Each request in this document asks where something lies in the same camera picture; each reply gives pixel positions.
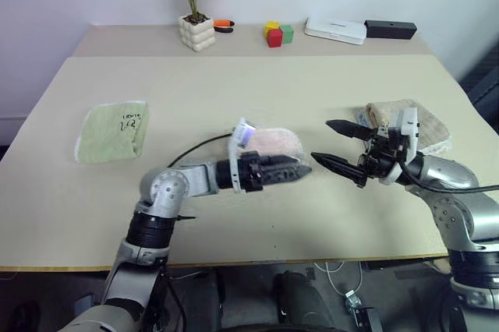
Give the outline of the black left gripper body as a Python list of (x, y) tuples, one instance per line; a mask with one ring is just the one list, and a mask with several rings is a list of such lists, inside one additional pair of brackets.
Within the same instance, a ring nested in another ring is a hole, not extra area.
[(271, 184), (266, 167), (272, 165), (270, 156), (260, 156), (256, 151), (243, 153), (239, 158), (239, 184), (244, 192), (261, 191)]

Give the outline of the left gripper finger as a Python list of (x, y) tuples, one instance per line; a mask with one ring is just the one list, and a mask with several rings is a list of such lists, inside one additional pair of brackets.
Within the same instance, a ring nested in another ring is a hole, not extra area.
[(301, 162), (300, 159), (290, 156), (271, 156), (269, 157), (268, 168), (273, 170), (278, 169), (293, 169), (297, 173), (310, 173), (312, 168)]
[(310, 167), (284, 167), (264, 172), (265, 185), (297, 182), (311, 172)]

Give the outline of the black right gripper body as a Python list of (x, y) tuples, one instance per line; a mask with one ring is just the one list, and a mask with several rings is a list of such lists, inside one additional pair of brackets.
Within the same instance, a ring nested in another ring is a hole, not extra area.
[(365, 186), (368, 178), (378, 178), (380, 182), (407, 186), (408, 179), (403, 175), (399, 161), (407, 158), (408, 138), (397, 129), (370, 129), (360, 125), (357, 137), (367, 142), (364, 154), (359, 156), (357, 167), (364, 176), (356, 182), (357, 186)]

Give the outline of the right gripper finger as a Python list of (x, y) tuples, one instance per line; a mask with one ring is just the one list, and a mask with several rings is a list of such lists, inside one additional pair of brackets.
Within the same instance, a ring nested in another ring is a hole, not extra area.
[(359, 140), (371, 140), (377, 134), (376, 129), (370, 129), (366, 126), (343, 119), (328, 120), (325, 124), (343, 136)]
[(312, 152), (311, 157), (327, 170), (353, 181), (363, 188), (367, 182), (367, 173), (360, 167), (350, 164), (346, 159), (333, 154)]

